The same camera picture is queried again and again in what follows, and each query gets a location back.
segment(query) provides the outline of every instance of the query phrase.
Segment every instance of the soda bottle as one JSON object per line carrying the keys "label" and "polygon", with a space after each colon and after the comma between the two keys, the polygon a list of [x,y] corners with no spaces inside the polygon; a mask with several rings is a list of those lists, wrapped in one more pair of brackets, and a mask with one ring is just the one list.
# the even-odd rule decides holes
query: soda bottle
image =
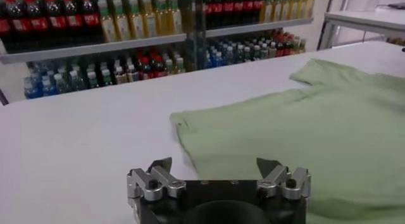
{"label": "soda bottle", "polygon": [[223,0],[223,24],[224,26],[231,26],[234,17],[234,0]]}
{"label": "soda bottle", "polygon": [[214,4],[212,0],[205,0],[205,19],[206,19],[206,28],[207,30],[213,28],[213,9],[214,9]]}
{"label": "soda bottle", "polygon": [[243,0],[243,23],[252,23],[253,0]]}
{"label": "soda bottle", "polygon": [[253,10],[252,10],[252,22],[259,23],[260,21],[260,11],[263,5],[263,0],[254,0]]}
{"label": "soda bottle", "polygon": [[222,26],[222,0],[213,0],[213,28]]}
{"label": "soda bottle", "polygon": [[33,40],[32,37],[32,25],[28,19],[25,7],[23,4],[16,3],[16,0],[6,0],[7,2],[7,11],[9,19],[13,24],[13,27],[16,31],[16,39],[18,41],[15,43],[18,50],[21,49],[30,49]]}
{"label": "soda bottle", "polygon": [[83,18],[86,35],[91,42],[103,41],[103,29],[97,4],[93,0],[83,0]]}
{"label": "soda bottle", "polygon": [[66,44],[68,42],[67,22],[63,13],[63,7],[58,0],[45,0],[48,17],[53,27],[57,44]]}
{"label": "soda bottle", "polygon": [[87,42],[88,40],[84,39],[86,34],[83,31],[83,18],[77,3],[73,0],[64,0],[64,2],[66,22],[69,26],[69,41],[75,44]]}
{"label": "soda bottle", "polygon": [[234,17],[233,17],[233,23],[234,25],[241,25],[243,24],[243,0],[234,0]]}

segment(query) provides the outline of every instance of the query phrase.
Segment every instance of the blue bottle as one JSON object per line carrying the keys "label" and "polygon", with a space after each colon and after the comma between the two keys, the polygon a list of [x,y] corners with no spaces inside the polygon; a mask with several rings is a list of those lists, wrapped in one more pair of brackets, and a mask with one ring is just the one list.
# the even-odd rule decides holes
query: blue bottle
{"label": "blue bottle", "polygon": [[42,96],[38,88],[33,86],[30,77],[24,78],[24,95],[27,99],[35,99]]}
{"label": "blue bottle", "polygon": [[44,86],[44,88],[42,88],[44,96],[55,96],[58,94],[58,90],[56,90],[56,87],[51,83],[51,80],[43,80],[42,84]]}

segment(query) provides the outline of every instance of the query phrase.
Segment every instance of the table surface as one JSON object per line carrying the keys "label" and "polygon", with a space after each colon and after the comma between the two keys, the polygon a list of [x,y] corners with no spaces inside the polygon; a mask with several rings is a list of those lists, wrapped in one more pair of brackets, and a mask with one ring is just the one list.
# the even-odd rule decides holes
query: table surface
{"label": "table surface", "polygon": [[304,87],[311,58],[405,76],[401,47],[382,42],[12,103],[0,109],[0,223],[129,224],[126,173],[173,157],[195,179],[169,115]]}
{"label": "table surface", "polygon": [[375,11],[336,11],[325,13],[325,19],[405,30],[405,10],[400,9],[377,8]]}

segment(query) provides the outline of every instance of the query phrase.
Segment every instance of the shelf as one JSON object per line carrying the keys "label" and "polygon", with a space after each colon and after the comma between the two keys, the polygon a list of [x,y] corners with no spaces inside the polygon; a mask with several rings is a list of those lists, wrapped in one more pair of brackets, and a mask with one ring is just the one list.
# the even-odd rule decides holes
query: shelf
{"label": "shelf", "polygon": [[243,33],[248,33],[248,32],[259,32],[259,31],[271,30],[271,29],[276,29],[276,28],[309,24],[309,23],[312,23],[312,21],[313,21],[313,18],[303,18],[303,19],[298,19],[298,20],[287,20],[287,21],[272,22],[272,23],[260,23],[260,24],[255,24],[255,25],[219,28],[219,29],[214,29],[214,30],[208,30],[206,32],[206,37],[207,38],[221,37],[224,35],[235,35],[235,34],[243,34]]}
{"label": "shelf", "polygon": [[61,49],[33,51],[27,53],[2,54],[0,55],[0,61],[3,64],[21,63],[28,61],[42,61],[47,59],[65,58],[93,53],[103,53],[122,49],[133,49],[136,47],[170,44],[176,42],[183,42],[185,41],[185,39],[186,34],[178,34],[163,37],[112,42],[105,44],[94,44],[88,46],[66,47]]}

